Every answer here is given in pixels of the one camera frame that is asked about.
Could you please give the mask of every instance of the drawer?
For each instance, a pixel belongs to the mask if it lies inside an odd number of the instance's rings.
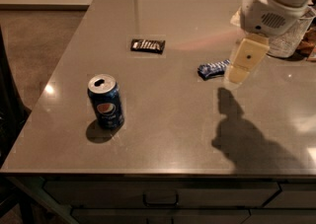
[[[278,191],[276,183],[47,182],[60,204],[85,208],[256,207]]]
[[[251,210],[243,224],[315,224],[315,210]]]
[[[75,209],[80,224],[240,224],[247,210],[109,210]]]
[[[284,184],[280,188],[266,208],[316,208],[316,184]]]

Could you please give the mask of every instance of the floor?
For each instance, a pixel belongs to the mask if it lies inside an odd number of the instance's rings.
[[[32,109],[85,11],[0,11],[0,26],[10,67],[22,100]],[[38,224],[63,222],[39,205]],[[0,218],[0,224],[22,223],[19,207]]]

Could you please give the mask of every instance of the gray tabletop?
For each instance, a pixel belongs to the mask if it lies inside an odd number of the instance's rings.
[[[197,68],[227,59],[241,0],[94,0],[2,173],[202,176],[316,174],[316,70],[271,57],[240,88]],[[162,55],[133,38],[164,39]],[[120,86],[125,123],[101,129],[96,74]]]

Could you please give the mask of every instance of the desk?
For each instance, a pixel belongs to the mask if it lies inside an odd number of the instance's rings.
[[[208,188],[209,183],[215,182],[214,188],[218,188],[219,181],[237,181],[246,190],[259,187],[262,196],[258,205],[242,204],[248,207],[246,212],[228,214],[245,218],[252,207],[272,205],[270,211],[278,208],[271,199],[277,193],[284,194],[289,182],[299,184],[289,186],[290,191],[316,191],[314,64],[267,57],[234,91],[224,89],[221,78],[202,81],[197,74],[200,64],[229,57],[238,37],[238,29],[229,21],[240,2],[94,0],[1,172],[45,175],[45,190],[50,194],[60,193],[56,192],[60,187],[56,181],[64,181],[63,186],[71,181],[69,185],[78,189],[87,185],[80,184],[82,181],[113,188],[131,180],[132,184],[122,186],[129,189],[134,187],[131,185],[140,185],[135,181],[147,182],[151,189],[168,190],[166,197],[173,198],[171,202],[178,200],[170,195],[174,187],[179,191],[180,187]],[[138,37],[164,39],[164,53],[130,51],[131,40]],[[87,97],[89,79],[101,73],[114,76],[120,86],[125,124],[116,131],[99,128]],[[85,177],[61,179],[62,175]],[[173,183],[172,189],[168,183],[157,186],[166,180]],[[64,204],[85,208],[85,203],[66,200]],[[208,210],[212,206],[236,206],[205,205]],[[92,206],[129,207],[93,202]],[[183,205],[180,202],[177,207],[193,211],[202,206],[190,201]],[[75,213],[77,219],[85,215],[76,210]],[[177,223],[179,218],[185,223],[182,218],[186,214],[174,213],[173,221]],[[196,216],[198,211],[190,214]],[[315,221],[313,212],[307,216]],[[245,218],[240,217],[234,223]],[[92,219],[87,223],[99,223]],[[249,223],[261,223],[255,220],[248,219]]]

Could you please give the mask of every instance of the can lid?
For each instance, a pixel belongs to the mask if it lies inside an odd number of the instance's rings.
[[[107,74],[100,74],[93,77],[88,83],[88,89],[95,94],[105,94],[112,90],[117,81]]]

